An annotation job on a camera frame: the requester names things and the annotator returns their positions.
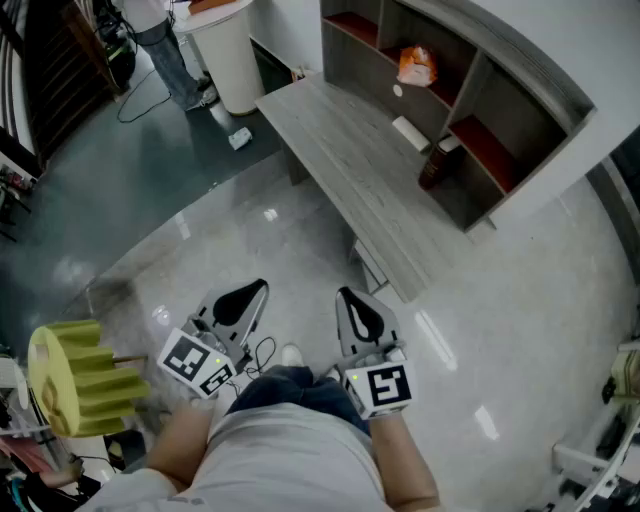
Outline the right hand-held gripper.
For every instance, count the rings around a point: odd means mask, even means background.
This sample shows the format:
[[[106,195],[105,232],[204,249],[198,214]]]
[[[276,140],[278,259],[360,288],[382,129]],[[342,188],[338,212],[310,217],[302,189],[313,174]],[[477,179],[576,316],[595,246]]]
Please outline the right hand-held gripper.
[[[344,357],[341,384],[356,412],[363,420],[401,412],[416,397],[416,380],[406,343],[397,341],[400,328],[394,312],[347,286],[338,290],[335,305]],[[366,348],[368,344],[379,346]]]

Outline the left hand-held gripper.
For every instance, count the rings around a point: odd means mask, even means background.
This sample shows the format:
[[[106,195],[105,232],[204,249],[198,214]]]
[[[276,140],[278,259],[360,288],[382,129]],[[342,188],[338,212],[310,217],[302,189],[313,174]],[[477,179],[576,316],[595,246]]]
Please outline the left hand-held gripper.
[[[183,329],[174,327],[157,357],[158,367],[198,398],[215,398],[252,361],[246,340],[266,306],[264,279],[212,289]]]

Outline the grey wooden shelf desk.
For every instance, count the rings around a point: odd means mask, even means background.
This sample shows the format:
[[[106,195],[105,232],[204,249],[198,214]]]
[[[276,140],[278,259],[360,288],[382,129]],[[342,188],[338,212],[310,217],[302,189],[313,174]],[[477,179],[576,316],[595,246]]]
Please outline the grey wooden shelf desk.
[[[471,0],[319,0],[323,66],[435,145],[461,143],[450,174],[428,190],[464,230],[487,220],[586,125],[593,104],[545,57]],[[434,55],[422,88],[397,80],[401,50]],[[393,86],[403,96],[397,97]]]

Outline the orange snack bag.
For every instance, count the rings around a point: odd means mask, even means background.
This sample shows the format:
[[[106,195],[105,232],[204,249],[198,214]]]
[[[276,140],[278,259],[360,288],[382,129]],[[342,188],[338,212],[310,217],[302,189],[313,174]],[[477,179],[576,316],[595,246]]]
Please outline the orange snack bag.
[[[434,55],[427,47],[415,45],[401,50],[397,74],[400,83],[427,88],[437,76]]]

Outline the person's right forearm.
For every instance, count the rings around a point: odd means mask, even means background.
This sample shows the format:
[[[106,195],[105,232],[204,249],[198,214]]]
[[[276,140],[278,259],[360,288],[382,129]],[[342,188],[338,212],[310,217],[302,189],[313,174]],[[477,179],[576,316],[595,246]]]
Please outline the person's right forearm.
[[[387,505],[395,512],[425,512],[441,505],[439,491],[400,413],[369,421],[374,458]]]

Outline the person's left forearm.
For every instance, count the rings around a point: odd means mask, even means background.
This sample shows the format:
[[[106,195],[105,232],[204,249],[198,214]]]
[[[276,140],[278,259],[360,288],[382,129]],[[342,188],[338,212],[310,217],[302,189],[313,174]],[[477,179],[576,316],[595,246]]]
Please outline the person's left forearm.
[[[208,445],[216,402],[181,401],[147,457],[147,467],[167,478],[178,492],[193,483]]]

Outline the person's dark blue trousers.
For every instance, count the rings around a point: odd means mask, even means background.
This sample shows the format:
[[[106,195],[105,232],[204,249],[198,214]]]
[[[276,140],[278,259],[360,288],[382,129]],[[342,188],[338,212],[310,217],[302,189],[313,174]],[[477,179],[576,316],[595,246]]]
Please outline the person's dark blue trousers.
[[[239,394],[227,414],[284,403],[335,416],[370,434],[343,386],[329,376],[316,379],[308,366],[272,366]]]

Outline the person's white shirt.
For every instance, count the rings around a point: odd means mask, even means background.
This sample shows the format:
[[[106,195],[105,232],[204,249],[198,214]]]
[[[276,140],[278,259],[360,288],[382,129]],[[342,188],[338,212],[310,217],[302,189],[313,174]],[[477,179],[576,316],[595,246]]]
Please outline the person's white shirt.
[[[391,512],[370,439],[293,404],[233,413],[210,431],[191,486],[159,472],[112,478],[77,512]]]

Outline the dark red jar white lid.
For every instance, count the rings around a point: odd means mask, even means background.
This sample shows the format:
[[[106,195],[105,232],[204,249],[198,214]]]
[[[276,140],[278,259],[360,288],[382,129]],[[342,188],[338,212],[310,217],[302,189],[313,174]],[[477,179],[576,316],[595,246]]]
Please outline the dark red jar white lid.
[[[460,146],[460,140],[455,135],[449,135],[435,145],[419,177],[422,189],[432,189],[450,174],[459,157]]]

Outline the white paper roll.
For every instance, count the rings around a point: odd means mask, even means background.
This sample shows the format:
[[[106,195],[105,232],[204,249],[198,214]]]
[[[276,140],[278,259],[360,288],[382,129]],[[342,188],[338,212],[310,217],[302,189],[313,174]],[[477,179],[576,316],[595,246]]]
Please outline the white paper roll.
[[[392,121],[392,126],[418,151],[424,152],[431,142],[408,119],[399,116]]]

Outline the white metal rack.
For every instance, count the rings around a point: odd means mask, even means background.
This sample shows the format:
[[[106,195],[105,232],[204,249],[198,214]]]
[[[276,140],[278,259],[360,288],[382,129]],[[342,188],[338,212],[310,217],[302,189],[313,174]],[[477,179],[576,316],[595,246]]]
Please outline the white metal rack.
[[[578,449],[556,443],[552,448],[554,461],[565,478],[578,482],[586,480],[586,489],[573,500],[560,498],[552,512],[584,512],[595,497],[605,498],[611,495],[620,479],[618,472],[623,465],[629,447],[636,434],[640,433],[640,406],[633,409],[619,446],[608,460],[591,455]]]

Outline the cream bag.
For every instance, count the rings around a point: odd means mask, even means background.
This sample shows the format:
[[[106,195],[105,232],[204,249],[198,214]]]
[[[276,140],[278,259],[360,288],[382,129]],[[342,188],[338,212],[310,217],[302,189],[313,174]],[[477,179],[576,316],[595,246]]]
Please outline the cream bag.
[[[603,388],[603,400],[640,401],[640,344],[631,348],[619,347],[611,367],[610,377]]]

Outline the green and black machine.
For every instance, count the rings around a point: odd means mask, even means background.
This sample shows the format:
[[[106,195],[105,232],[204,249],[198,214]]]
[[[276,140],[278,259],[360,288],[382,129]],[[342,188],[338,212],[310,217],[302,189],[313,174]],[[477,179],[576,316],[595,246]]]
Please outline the green and black machine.
[[[136,58],[124,25],[117,16],[102,9],[97,16],[97,33],[114,82],[127,89],[135,71]]]

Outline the dark wooden slatted cabinet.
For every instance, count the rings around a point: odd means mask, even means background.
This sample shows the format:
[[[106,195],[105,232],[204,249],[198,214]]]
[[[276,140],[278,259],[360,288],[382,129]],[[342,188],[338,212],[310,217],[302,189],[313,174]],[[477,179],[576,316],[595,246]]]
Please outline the dark wooden slatted cabinet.
[[[0,0],[0,153],[39,178],[81,124],[123,92],[94,0]]]

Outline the white round pedestal table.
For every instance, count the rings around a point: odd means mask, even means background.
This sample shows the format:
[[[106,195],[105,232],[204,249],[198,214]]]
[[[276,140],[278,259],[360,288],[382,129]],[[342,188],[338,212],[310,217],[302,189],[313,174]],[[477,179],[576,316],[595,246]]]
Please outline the white round pedestal table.
[[[223,106],[233,116],[254,112],[264,95],[249,34],[253,2],[233,0],[200,13],[192,13],[187,2],[173,3],[174,31],[193,37]]]

